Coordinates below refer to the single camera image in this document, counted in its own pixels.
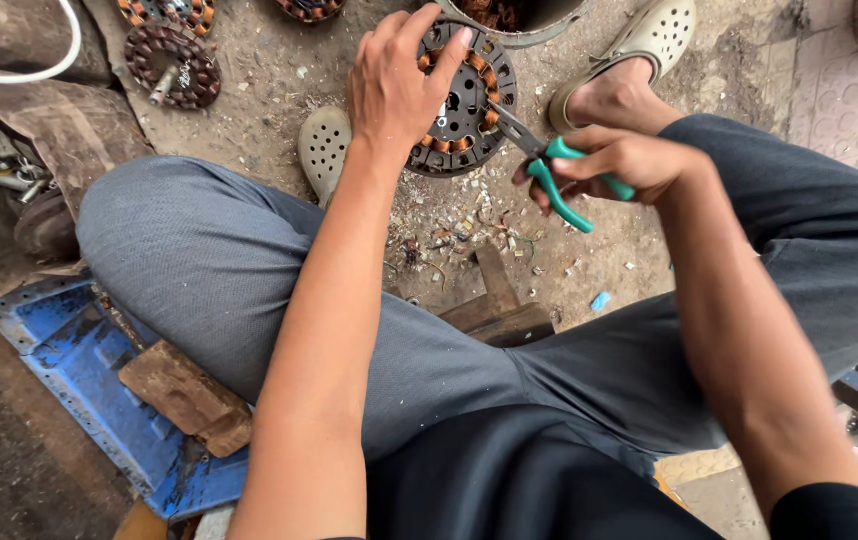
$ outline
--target foot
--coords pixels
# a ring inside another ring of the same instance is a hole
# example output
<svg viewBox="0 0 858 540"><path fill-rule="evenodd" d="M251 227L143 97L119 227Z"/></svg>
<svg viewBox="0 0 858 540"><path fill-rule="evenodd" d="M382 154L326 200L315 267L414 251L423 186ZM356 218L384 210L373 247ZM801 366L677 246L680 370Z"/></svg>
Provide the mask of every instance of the foot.
<svg viewBox="0 0 858 540"><path fill-rule="evenodd" d="M577 126L596 124L655 136L683 117L665 104L649 86L653 65L645 56L615 63L576 88L565 114Z"/></svg>

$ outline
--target right hand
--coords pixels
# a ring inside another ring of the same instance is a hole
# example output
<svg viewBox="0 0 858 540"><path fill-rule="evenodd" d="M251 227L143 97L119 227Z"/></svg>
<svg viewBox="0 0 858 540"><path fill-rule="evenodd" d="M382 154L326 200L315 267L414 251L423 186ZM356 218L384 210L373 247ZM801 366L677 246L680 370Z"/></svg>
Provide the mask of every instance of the right hand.
<svg viewBox="0 0 858 540"><path fill-rule="evenodd" d="M588 154L577 159L551 159L555 186L565 200L580 193L615 199L613 190L598 178L609 173L635 188L635 201L655 205L678 178L712 164L710 157L695 147L624 129L585 128L562 140ZM525 162L515 171L513 184L521 186L532 178L526 174L527 166ZM529 196L544 215L549 214L549 197L538 181L531 183Z"/></svg>

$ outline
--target trousers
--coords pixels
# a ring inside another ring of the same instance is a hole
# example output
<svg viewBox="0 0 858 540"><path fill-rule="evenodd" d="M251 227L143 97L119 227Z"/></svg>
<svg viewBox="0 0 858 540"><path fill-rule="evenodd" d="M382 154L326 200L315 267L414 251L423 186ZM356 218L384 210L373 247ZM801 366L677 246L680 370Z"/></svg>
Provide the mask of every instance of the trousers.
<svg viewBox="0 0 858 540"><path fill-rule="evenodd" d="M829 378L858 363L858 170L708 114L659 136L711 156L748 241ZM255 403L324 216L221 166L167 155L95 181L76 232L118 304ZM657 458L726 442L687 367L673 293L513 349L382 295L363 414L367 460L436 422L511 404L588 418Z"/></svg>

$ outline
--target metal shaft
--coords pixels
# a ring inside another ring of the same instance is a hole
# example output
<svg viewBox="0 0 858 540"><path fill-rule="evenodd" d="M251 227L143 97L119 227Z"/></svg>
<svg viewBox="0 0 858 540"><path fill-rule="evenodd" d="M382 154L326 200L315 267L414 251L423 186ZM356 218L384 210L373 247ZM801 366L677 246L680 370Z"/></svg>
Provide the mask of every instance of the metal shaft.
<svg viewBox="0 0 858 540"><path fill-rule="evenodd" d="M180 72L180 68L172 64L166 68L166 72L162 74L162 78L152 89L152 93L148 94L148 104L159 107L162 102L169 96L169 91L173 89L173 82L176 81L176 75Z"/></svg>

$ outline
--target leg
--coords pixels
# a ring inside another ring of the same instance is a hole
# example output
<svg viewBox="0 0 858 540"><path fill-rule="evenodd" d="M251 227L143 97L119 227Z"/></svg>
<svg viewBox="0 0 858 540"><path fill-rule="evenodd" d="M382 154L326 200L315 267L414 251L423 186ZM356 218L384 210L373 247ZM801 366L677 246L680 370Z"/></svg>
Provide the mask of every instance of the leg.
<svg viewBox="0 0 858 540"><path fill-rule="evenodd" d="M570 116L709 153L749 242L837 378L858 362L858 171L734 121L683 118L648 88L649 69L641 58L616 64L574 94ZM639 448L678 454L725 441L688 371L672 294L511 353L540 390L533 399Z"/></svg>
<svg viewBox="0 0 858 540"><path fill-rule="evenodd" d="M119 304L255 403L323 211L190 157L125 163L95 182L79 244ZM365 397L370 460L463 412L525 403L517 366L383 295Z"/></svg>

